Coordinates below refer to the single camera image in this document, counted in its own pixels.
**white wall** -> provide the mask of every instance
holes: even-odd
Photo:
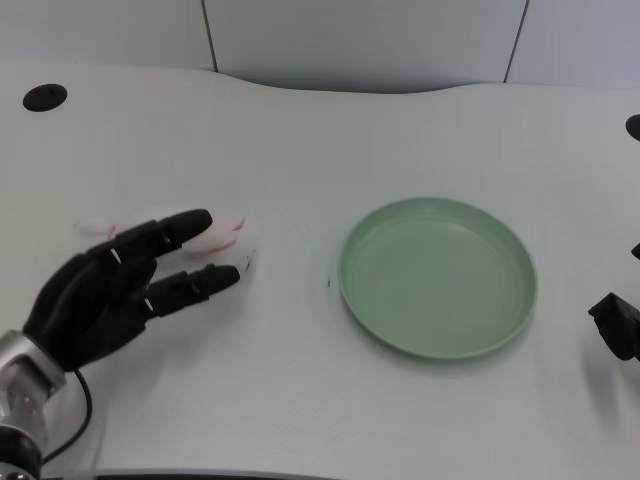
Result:
[[[525,0],[206,0],[219,70],[406,92],[500,82]],[[639,0],[530,0],[509,82],[640,88]],[[213,69],[201,0],[0,0],[0,61]]]
[[[0,61],[58,57],[0,0]]]
[[[0,2],[0,60],[213,68],[200,0]]]
[[[501,82],[524,0],[206,0],[221,72],[290,88]]]
[[[640,87],[640,1],[531,0],[508,80]]]

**black round hole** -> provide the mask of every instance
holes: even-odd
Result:
[[[640,142],[640,115],[634,115],[627,120],[627,132]]]
[[[51,83],[30,90],[24,96],[22,105],[32,112],[46,112],[59,107],[66,99],[67,89]]]

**plate rim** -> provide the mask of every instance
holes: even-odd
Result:
[[[496,221],[502,228],[504,228],[507,232],[509,232],[516,240],[517,242],[520,244],[520,246],[522,247],[525,256],[526,256],[526,260],[528,261],[529,265],[531,266],[531,271],[533,274],[533,292],[532,292],[532,296],[531,296],[531,304],[529,305],[526,313],[524,314],[523,318],[520,319],[520,324],[518,325],[518,327],[511,332],[509,335],[507,335],[505,338],[503,338],[502,340],[500,340],[499,342],[489,346],[489,347],[485,347],[485,348],[480,348],[471,352],[467,352],[467,353],[463,353],[463,354],[452,354],[452,355],[434,355],[434,354],[425,354],[425,353],[421,353],[421,352],[415,352],[412,351],[410,349],[407,349],[405,347],[402,347],[400,345],[395,344],[394,342],[391,342],[389,340],[386,340],[385,338],[382,338],[379,334],[377,334],[376,332],[374,332],[371,328],[369,328],[369,326],[366,325],[366,323],[364,323],[361,319],[360,316],[354,305],[353,305],[353,301],[349,298],[349,296],[345,293],[345,279],[344,279],[344,262],[345,262],[345,251],[347,249],[347,246],[349,244],[349,241],[352,239],[353,235],[355,234],[356,230],[358,230],[358,228],[365,222],[367,221],[370,217],[372,217],[373,215],[375,215],[376,213],[378,213],[379,211],[387,208],[387,207],[391,207],[393,205],[398,205],[401,203],[407,203],[407,202],[412,202],[412,201],[416,201],[416,200],[424,200],[424,201],[444,201],[444,202],[448,202],[448,203],[454,203],[454,204],[458,204],[461,205],[465,208],[469,208],[471,210],[476,210],[478,212],[480,212],[483,215],[486,215],[488,217],[490,217],[491,219],[493,219],[494,221]],[[382,343],[384,343],[385,345],[389,345],[403,353],[407,353],[410,354],[412,356],[415,357],[420,357],[420,358],[427,358],[427,359],[433,359],[433,360],[462,360],[462,359],[466,359],[466,358],[472,358],[472,357],[477,357],[480,355],[485,355],[487,353],[493,352],[495,350],[500,349],[501,347],[505,346],[506,344],[508,344],[509,342],[511,342],[512,340],[514,340],[520,333],[522,333],[523,330],[525,330],[533,321],[533,317],[534,317],[534,312],[535,312],[535,308],[536,308],[536,304],[538,301],[538,272],[536,270],[536,265],[533,262],[533,259],[531,258],[531,254],[529,253],[529,250],[527,249],[526,245],[524,244],[524,242],[520,239],[520,237],[518,235],[515,234],[515,232],[513,230],[511,230],[502,220],[500,220],[499,218],[497,218],[495,215],[492,215],[488,212],[486,212],[485,210],[482,210],[481,208],[478,208],[474,205],[470,205],[468,203],[465,202],[461,202],[459,200],[453,200],[451,198],[445,198],[445,197],[410,197],[410,198],[405,198],[403,200],[396,200],[394,202],[389,202],[386,203],[378,208],[376,208],[375,210],[372,210],[371,212],[369,212],[368,214],[366,214],[364,217],[360,218],[360,220],[358,220],[355,225],[349,230],[349,233],[347,234],[346,238],[344,239],[344,241],[342,242],[342,247],[340,249],[340,255],[338,258],[338,284],[339,284],[339,288],[340,288],[340,294],[342,296],[342,299],[345,301],[345,303],[347,304],[347,307],[349,308],[349,311],[351,312],[351,314],[353,315],[353,317],[355,317],[355,319],[358,321],[358,324],[360,326],[362,326],[367,332],[369,332],[371,335],[373,335],[377,340],[381,341]]]

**green plate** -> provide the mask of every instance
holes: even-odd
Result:
[[[430,358],[508,342],[533,315],[536,273],[500,221],[452,200],[382,207],[349,235],[339,266],[347,305],[372,334]]]

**table surface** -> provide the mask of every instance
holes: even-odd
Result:
[[[610,291],[640,305],[630,254],[640,143],[625,131],[640,91],[500,84],[369,95],[201,71],[0,69],[4,327],[19,327],[42,283],[89,245],[73,230],[87,215],[239,211],[247,227],[227,255],[241,263],[255,250],[235,288],[152,322],[86,369],[96,418],[52,469],[637,474],[640,365],[607,350],[587,310]],[[67,101],[26,111],[23,95],[43,83],[64,85]],[[414,196],[476,205],[531,252],[536,315],[506,348],[420,360],[347,314],[341,242],[371,210]],[[161,270],[182,265],[195,268],[174,256]],[[50,412],[52,443],[82,417],[74,382]]]

